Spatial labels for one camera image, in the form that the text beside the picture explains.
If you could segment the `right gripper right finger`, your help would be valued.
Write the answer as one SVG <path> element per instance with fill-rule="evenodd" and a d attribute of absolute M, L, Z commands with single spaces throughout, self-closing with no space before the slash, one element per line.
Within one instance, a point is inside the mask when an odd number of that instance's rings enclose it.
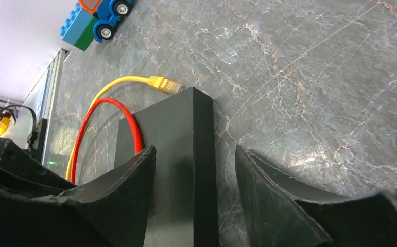
<path fill-rule="evenodd" d="M 241 145 L 235 169 L 251 246 L 397 246 L 397 189 L 331 193 Z"/>

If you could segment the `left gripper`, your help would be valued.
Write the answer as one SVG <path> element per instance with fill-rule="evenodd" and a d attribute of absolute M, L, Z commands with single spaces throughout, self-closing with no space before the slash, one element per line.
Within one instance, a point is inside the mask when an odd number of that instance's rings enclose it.
<path fill-rule="evenodd" d="M 0 189 L 29 197 L 59 195 L 76 187 L 17 146 L 0 138 Z"/>

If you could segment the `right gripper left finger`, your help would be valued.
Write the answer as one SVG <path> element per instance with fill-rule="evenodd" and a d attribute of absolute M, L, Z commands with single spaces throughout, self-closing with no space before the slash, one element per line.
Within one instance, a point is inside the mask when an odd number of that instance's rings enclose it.
<path fill-rule="evenodd" d="M 156 148 L 53 196 L 0 189 L 0 246 L 143 246 Z"/>

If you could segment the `black network switch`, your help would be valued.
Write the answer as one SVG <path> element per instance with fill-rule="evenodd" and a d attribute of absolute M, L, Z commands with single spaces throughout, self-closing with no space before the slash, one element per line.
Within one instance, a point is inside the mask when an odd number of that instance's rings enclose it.
<path fill-rule="evenodd" d="M 213 100 L 191 87 L 134 114 L 156 149 L 147 227 L 119 246 L 218 246 Z"/>

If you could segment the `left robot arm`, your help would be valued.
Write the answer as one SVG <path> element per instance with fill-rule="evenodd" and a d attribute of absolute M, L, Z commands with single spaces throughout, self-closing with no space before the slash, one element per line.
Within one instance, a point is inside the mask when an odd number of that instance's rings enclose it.
<path fill-rule="evenodd" d="M 48 121 L 29 116 L 17 127 L 22 105 L 0 109 L 0 190 L 31 197 L 58 195 L 75 185 L 42 164 Z"/>

